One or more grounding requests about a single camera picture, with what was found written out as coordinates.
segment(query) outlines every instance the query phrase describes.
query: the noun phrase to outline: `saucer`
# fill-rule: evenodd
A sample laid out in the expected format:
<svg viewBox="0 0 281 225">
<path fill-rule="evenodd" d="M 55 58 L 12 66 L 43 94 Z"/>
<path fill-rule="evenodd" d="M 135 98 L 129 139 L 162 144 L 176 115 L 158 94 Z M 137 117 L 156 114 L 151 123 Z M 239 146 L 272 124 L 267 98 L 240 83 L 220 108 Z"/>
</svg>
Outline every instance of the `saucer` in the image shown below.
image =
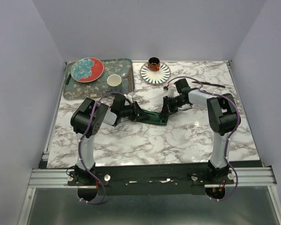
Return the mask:
<svg viewBox="0 0 281 225">
<path fill-rule="evenodd" d="M 148 83 L 159 85 L 166 82 L 170 78 L 170 68 L 167 64 L 161 62 L 159 71 L 152 71 L 146 62 L 140 69 L 141 77 Z"/>
</svg>

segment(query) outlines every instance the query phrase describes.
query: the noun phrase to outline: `small cup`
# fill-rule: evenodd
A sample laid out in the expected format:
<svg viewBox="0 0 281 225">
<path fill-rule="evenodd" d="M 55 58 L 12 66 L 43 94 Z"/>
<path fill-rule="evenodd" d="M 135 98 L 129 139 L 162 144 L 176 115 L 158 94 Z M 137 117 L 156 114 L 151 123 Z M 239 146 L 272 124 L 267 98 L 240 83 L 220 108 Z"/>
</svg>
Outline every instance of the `small cup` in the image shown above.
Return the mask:
<svg viewBox="0 0 281 225">
<path fill-rule="evenodd" d="M 122 91 L 122 78 L 117 74 L 112 74 L 107 78 L 107 84 L 111 88 L 111 91 Z"/>
<path fill-rule="evenodd" d="M 160 67 L 160 60 L 156 57 L 152 57 L 148 61 L 148 67 L 153 71 L 158 71 Z"/>
</svg>

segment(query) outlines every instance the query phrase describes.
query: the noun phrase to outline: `white cup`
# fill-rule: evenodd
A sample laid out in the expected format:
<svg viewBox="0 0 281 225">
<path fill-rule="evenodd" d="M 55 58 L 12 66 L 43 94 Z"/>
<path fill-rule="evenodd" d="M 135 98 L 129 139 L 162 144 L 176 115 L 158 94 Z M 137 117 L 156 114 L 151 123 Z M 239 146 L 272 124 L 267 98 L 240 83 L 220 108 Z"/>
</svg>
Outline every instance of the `white cup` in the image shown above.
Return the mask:
<svg viewBox="0 0 281 225">
<path fill-rule="evenodd" d="M 107 78 L 107 84 L 111 91 L 122 91 L 122 77 L 117 74 L 112 74 Z"/>
</svg>

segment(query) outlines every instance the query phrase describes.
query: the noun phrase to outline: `cable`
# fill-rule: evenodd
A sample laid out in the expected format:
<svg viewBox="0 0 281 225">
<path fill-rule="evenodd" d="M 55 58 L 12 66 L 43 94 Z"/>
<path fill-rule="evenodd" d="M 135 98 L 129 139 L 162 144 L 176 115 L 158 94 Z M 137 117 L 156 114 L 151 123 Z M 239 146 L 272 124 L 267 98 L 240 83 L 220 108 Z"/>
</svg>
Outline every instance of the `cable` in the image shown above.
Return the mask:
<svg viewBox="0 0 281 225">
<path fill-rule="evenodd" d="M 217 199 L 217 201 L 224 201 L 224 200 L 227 200 L 229 199 L 235 192 L 236 192 L 236 189 L 237 189 L 237 186 L 238 186 L 238 174 L 236 172 L 236 169 L 231 165 L 231 163 L 228 161 L 228 157 L 227 157 L 227 150 L 228 150 L 228 144 L 229 144 L 229 140 L 230 140 L 230 137 L 234 134 L 234 132 L 237 130 L 239 124 L 240 124 L 240 114 L 239 114 L 239 111 L 238 111 L 238 108 L 236 106 L 236 104 L 230 99 L 230 98 L 227 98 L 226 96 L 224 95 L 220 95 L 220 94 L 214 94 L 214 93 L 210 93 L 208 91 L 205 91 L 205 90 L 201 90 L 201 88 L 203 88 L 203 84 L 198 81 L 197 79 L 195 78 L 192 78 L 192 77 L 188 77 L 188 76 L 178 76 L 178 77 L 175 77 L 173 79 L 171 79 L 169 82 L 168 82 L 168 85 L 171 81 L 173 80 L 176 80 L 176 79 L 179 79 L 179 78 L 188 78 L 188 79 L 191 79 L 191 80 L 194 80 L 194 81 L 197 81 L 198 84 L 200 84 L 200 87 L 199 87 L 199 91 L 202 92 L 202 93 L 205 93 L 205 94 L 208 94 L 208 95 L 212 95 L 212 96 L 218 96 L 218 97 L 221 97 L 223 99 L 226 99 L 227 101 L 229 101 L 232 106 L 235 108 L 235 111 L 236 111 L 236 115 L 237 115 L 237 123 L 234 127 L 234 129 L 230 132 L 230 134 L 227 136 L 227 139 L 226 139 L 226 143 L 225 143 L 225 148 L 224 148 L 224 160 L 226 161 L 226 163 L 230 166 L 230 168 L 233 170 L 233 172 L 235 173 L 235 177 L 236 177 L 236 182 L 235 182 L 235 186 L 232 190 L 232 192 L 228 195 L 228 196 L 225 196 L 224 198 L 222 199 Z"/>
<path fill-rule="evenodd" d="M 83 138 L 85 137 L 85 135 L 88 133 L 88 131 L 89 131 L 89 129 L 90 129 L 90 126 L 91 126 L 92 121 L 93 121 L 93 117 L 94 117 L 94 113 L 95 113 L 95 109 L 96 109 L 97 104 L 100 103 L 103 98 L 105 98 L 105 97 L 107 97 L 107 96 L 109 96 L 109 95 L 111 95 L 111 94 L 121 94 L 121 95 L 122 95 L 122 93 L 116 92 L 116 91 L 114 91 L 114 92 L 109 92 L 109 93 L 103 95 L 98 101 L 95 101 L 95 103 L 94 103 L 94 105 L 93 105 L 92 112 L 91 112 L 91 114 L 90 114 L 89 124 L 88 124 L 88 126 L 87 126 L 85 132 L 83 133 L 83 135 L 81 136 L 81 138 L 80 138 L 79 141 L 78 141 L 78 156 L 79 156 L 79 159 L 80 159 L 80 161 L 81 161 L 81 164 L 83 165 L 84 169 L 85 169 L 93 178 L 95 178 L 96 181 L 98 181 L 98 183 L 102 186 L 102 189 L 103 189 L 103 192 L 104 192 L 103 198 L 102 198 L 100 201 L 98 201 L 98 202 L 89 202 L 89 201 L 85 201 L 85 200 L 82 199 L 82 198 L 80 199 L 80 201 L 85 202 L 85 203 L 87 203 L 87 204 L 92 204 L 92 205 L 94 205 L 94 204 L 101 204 L 101 203 L 104 201 L 104 199 L 105 199 L 105 197 L 106 197 L 106 189 L 105 189 L 105 187 L 104 187 L 104 184 L 100 181 L 100 179 L 97 178 L 97 177 L 89 170 L 89 168 L 87 168 L 87 166 L 86 166 L 86 164 L 85 164 L 85 162 L 84 162 L 84 160 L 83 160 L 82 154 L 81 154 L 81 143 L 82 143 Z"/>
<path fill-rule="evenodd" d="M 74 169 L 74 165 L 73 166 L 70 166 L 69 168 L 67 168 L 67 170 L 66 170 L 66 175 L 68 175 L 68 176 L 70 176 L 70 177 L 72 177 L 72 178 L 74 178 L 71 174 L 69 174 L 69 173 L 67 173 L 68 172 L 68 170 L 70 170 L 70 169 Z"/>
<path fill-rule="evenodd" d="M 178 109 L 179 111 L 187 111 L 187 110 L 189 110 L 189 109 L 192 109 L 192 106 L 190 106 L 189 108 L 187 108 L 187 109 Z"/>
</svg>

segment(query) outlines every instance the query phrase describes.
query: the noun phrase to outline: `marble tabletop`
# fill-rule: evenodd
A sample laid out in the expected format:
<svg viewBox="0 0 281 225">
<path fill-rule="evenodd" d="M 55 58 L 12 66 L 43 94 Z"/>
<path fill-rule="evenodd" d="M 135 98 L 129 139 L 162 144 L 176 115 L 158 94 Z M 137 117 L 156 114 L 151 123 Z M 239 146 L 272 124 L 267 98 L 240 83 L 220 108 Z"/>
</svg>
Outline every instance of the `marble tabletop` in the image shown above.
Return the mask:
<svg viewBox="0 0 281 225">
<path fill-rule="evenodd" d="M 135 96 L 142 109 L 160 112 L 164 85 L 151 85 L 140 76 L 143 63 L 133 63 Z M 222 84 L 226 88 L 204 86 L 214 93 L 231 93 L 241 115 L 241 125 L 231 138 L 229 160 L 258 160 L 259 156 L 241 108 L 227 65 L 223 61 L 167 62 L 172 75 L 190 76 L 200 81 Z M 198 85 L 189 82 L 191 87 Z M 112 98 L 105 99 L 110 104 Z M 70 119 L 83 100 L 61 97 L 55 130 L 50 145 L 47 168 L 66 168 L 77 161 L 77 139 Z M 193 105 L 169 117 L 165 127 L 124 121 L 112 127 L 102 124 L 95 136 L 96 166 L 152 165 L 207 162 L 213 148 L 213 131 L 208 122 L 207 109 Z"/>
</svg>

